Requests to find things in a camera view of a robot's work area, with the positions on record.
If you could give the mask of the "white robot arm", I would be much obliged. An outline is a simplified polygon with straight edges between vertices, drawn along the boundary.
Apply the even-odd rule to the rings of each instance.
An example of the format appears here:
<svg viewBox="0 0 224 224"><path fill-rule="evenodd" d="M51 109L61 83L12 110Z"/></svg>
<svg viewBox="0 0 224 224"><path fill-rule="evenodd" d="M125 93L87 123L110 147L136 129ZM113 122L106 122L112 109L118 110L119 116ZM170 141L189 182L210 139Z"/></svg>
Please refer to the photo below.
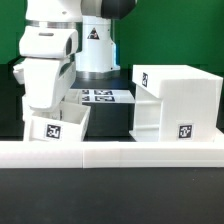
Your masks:
<svg viewBox="0 0 224 224"><path fill-rule="evenodd" d="M19 41L24 61L14 76L30 108L54 110L75 78L117 71L111 22L126 17L137 0L27 0Z"/></svg>

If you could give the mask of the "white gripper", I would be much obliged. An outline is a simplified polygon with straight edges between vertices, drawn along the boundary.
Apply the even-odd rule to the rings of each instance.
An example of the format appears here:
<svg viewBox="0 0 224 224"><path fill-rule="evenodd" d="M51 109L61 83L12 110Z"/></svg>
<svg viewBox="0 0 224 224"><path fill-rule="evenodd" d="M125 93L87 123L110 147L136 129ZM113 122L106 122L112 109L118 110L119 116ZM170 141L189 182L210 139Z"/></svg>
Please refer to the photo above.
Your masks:
<svg viewBox="0 0 224 224"><path fill-rule="evenodd" d="M33 110L54 110L75 81L75 62L67 59L26 58L13 67L19 84L25 85Z"/></svg>

